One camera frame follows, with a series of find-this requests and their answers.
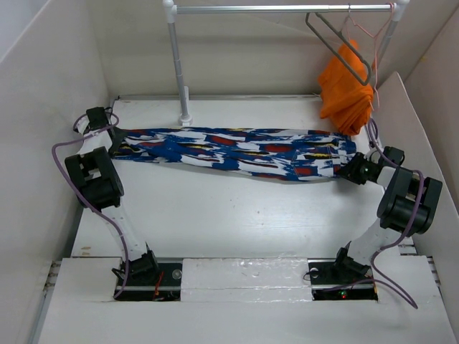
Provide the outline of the blue patterned trousers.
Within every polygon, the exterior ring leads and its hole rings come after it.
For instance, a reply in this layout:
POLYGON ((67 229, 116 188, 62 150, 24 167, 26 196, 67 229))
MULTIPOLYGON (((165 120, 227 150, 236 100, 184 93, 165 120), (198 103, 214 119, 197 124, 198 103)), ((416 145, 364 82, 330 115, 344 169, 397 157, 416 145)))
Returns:
POLYGON ((349 136, 322 130, 186 127, 127 130, 114 157, 309 182, 335 178, 356 152, 349 136))

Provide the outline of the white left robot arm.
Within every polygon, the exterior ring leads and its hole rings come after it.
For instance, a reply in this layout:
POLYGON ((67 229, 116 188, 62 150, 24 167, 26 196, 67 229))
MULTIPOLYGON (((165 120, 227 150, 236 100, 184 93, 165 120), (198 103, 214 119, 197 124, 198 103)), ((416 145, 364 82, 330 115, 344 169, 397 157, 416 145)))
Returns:
POLYGON ((74 125, 74 131, 84 138, 82 147, 66 157, 65 168, 80 193, 80 203, 102 217, 120 248, 123 261, 113 273, 127 285, 153 285, 160 280, 160 266, 148 244, 136 235, 125 212, 123 184, 112 161, 123 137, 113 123, 116 118, 104 107, 86 110, 74 125))

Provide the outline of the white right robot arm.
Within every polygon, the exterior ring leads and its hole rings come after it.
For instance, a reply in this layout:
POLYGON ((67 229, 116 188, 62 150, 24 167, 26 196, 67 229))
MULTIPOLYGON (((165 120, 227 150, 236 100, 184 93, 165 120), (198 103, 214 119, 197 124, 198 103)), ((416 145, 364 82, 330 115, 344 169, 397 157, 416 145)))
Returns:
POLYGON ((420 178, 402 167, 403 162, 404 151, 386 146, 381 153, 375 148, 366 155, 356 153, 338 171, 352 183, 371 181, 384 188, 377 220, 359 238, 340 248, 331 265, 331 273, 339 282, 365 277, 375 253, 397 246, 399 239, 424 234, 432 225, 443 183, 420 178))

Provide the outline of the orange cloth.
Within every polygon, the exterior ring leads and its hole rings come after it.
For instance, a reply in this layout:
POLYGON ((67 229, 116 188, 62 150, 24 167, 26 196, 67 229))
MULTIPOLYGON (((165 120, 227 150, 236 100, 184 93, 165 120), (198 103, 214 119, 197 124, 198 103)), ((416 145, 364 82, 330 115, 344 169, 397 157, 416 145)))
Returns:
POLYGON ((358 135, 372 112, 372 86, 362 85, 338 57, 332 57, 318 83, 323 101, 321 118, 328 118, 344 135, 358 135))

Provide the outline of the white clothes rack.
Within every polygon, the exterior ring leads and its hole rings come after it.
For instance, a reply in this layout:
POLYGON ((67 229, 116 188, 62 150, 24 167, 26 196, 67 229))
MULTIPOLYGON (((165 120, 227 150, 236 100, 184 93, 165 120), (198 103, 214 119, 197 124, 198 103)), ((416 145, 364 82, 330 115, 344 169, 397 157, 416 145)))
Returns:
POLYGON ((166 16, 166 22, 169 30, 171 51, 174 61, 175 78, 179 92, 179 102, 181 114, 179 123, 183 126, 190 126, 193 122, 193 116, 189 112, 189 88, 184 83, 184 76, 181 66, 179 44, 176 34, 176 18, 179 15, 192 14, 270 14, 270 13, 301 13, 305 14, 306 26, 315 34, 317 38, 333 53, 333 55, 342 63, 343 66, 353 75, 354 79, 361 85, 368 85, 377 73, 377 60, 384 56, 387 47, 392 39, 395 29, 401 20, 409 2, 397 1, 386 4, 277 4, 277 5, 216 5, 216 6, 178 6, 174 1, 163 1, 162 6, 166 16), (389 12, 389 23, 385 26, 386 32, 382 37, 381 44, 377 48, 374 62, 369 64, 363 56, 352 46, 350 41, 337 30, 325 17, 324 13, 346 13, 351 15, 359 12, 389 12), (309 22, 310 14, 315 14, 340 40, 345 44, 366 67, 366 78, 358 75, 355 69, 345 61, 345 59, 321 36, 316 28, 309 22))

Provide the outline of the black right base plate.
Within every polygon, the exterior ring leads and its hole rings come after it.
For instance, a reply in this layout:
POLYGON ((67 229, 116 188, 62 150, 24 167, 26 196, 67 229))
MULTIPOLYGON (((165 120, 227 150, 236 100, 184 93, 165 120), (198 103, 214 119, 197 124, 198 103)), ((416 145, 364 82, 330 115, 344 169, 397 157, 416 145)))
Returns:
POLYGON ((308 259, 303 279, 310 283, 313 301, 378 300, 366 272, 338 267, 334 259, 308 259))

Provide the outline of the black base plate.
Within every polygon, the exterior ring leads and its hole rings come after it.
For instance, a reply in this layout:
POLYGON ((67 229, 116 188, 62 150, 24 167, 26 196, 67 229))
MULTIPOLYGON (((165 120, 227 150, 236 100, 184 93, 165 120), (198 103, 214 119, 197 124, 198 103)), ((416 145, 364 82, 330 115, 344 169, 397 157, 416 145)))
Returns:
POLYGON ((334 259, 308 259, 303 279, 310 283, 313 301, 378 300, 366 272, 338 267, 334 259))
POLYGON ((128 278, 116 301, 173 302, 181 298, 182 259, 159 259, 159 273, 153 280, 128 278))

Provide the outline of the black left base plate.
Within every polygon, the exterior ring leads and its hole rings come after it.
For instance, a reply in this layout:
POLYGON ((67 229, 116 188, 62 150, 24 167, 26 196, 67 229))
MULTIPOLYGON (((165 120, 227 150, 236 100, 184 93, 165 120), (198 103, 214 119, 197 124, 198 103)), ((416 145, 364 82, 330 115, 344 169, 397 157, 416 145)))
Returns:
POLYGON ((159 273, 153 280, 128 278, 116 301, 173 302, 181 298, 182 259, 159 259, 159 273))

